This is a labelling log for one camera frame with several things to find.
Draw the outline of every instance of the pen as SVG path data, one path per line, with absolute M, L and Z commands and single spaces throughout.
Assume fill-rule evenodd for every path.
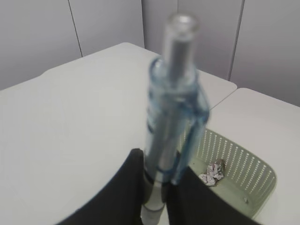
M 198 21 L 173 14 L 167 21 L 163 55 L 150 65 L 147 139 L 144 151 L 144 225 L 157 225 L 168 187 L 177 185 L 198 146 L 209 104 L 193 64 Z M 180 149 L 179 138 L 188 129 Z

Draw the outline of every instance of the plastic basket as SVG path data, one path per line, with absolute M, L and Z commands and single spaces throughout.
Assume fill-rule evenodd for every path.
M 180 149 L 187 130 L 180 137 Z M 217 159 L 225 161 L 225 177 L 211 190 L 236 210 L 254 218 L 275 189 L 277 178 L 274 170 L 248 150 L 206 129 L 190 167 L 199 175 Z

